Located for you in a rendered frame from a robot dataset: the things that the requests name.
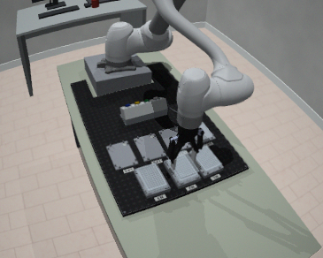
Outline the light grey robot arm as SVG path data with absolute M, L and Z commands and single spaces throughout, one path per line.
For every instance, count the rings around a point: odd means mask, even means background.
M 97 62 L 97 67 L 105 67 L 106 74 L 135 71 L 131 56 L 170 47 L 173 34 L 168 27 L 171 26 L 204 51 L 214 67 L 211 78 L 200 68 L 189 68 L 181 75 L 177 90 L 177 122 L 181 127 L 197 129 L 205 111 L 234 105 L 251 97 L 254 91 L 251 77 L 232 66 L 221 48 L 179 13 L 186 0 L 152 1 L 157 11 L 142 27 L 133 31 L 127 22 L 117 22 L 109 28 L 105 58 Z

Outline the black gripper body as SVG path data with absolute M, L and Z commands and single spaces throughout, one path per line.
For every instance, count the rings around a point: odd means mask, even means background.
M 197 129 L 189 130 L 189 129 L 185 129 L 185 128 L 181 127 L 178 124 L 178 133 L 177 133 L 177 135 L 179 135 L 178 140 L 180 142 L 183 142 L 183 140 L 187 137 L 188 138 L 188 141 L 187 142 L 191 142 L 191 138 L 190 137 L 192 137 L 192 136 L 196 137 L 196 135 L 198 133 L 198 129 L 199 129 L 199 127 Z

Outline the white button panel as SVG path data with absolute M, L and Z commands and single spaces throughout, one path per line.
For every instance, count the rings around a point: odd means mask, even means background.
M 135 104 L 131 105 L 127 104 L 124 107 L 120 107 L 120 112 L 121 117 L 127 126 L 167 115 L 167 106 L 170 110 L 178 113 L 170 108 L 168 101 L 163 97 L 154 97 L 151 100 L 147 99 L 144 100 L 144 102 L 135 102 Z

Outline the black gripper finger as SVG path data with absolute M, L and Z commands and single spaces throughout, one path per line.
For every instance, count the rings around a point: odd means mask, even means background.
M 203 148 L 203 136 L 204 136 L 204 130 L 202 128 L 199 128 L 199 132 L 198 132 L 198 135 L 197 135 L 197 145 L 196 145 L 195 137 L 194 136 L 190 137 L 191 138 L 191 144 L 192 144 L 192 147 L 193 147 L 190 158 L 193 161 L 193 163 L 196 162 L 196 154 L 199 153 L 198 149 Z
M 167 154 L 166 154 L 170 160 L 172 159 L 171 160 L 171 167 L 172 167 L 173 170 L 175 170 L 177 155 L 180 153 L 181 148 L 184 147 L 185 143 L 188 141 L 188 138 L 186 137 L 183 140 L 183 142 L 180 142 L 178 140 L 178 137 L 179 137 L 179 135 L 177 135 L 175 137 L 171 136 L 169 138 L 170 143 L 169 143 L 169 147 L 168 147 Z

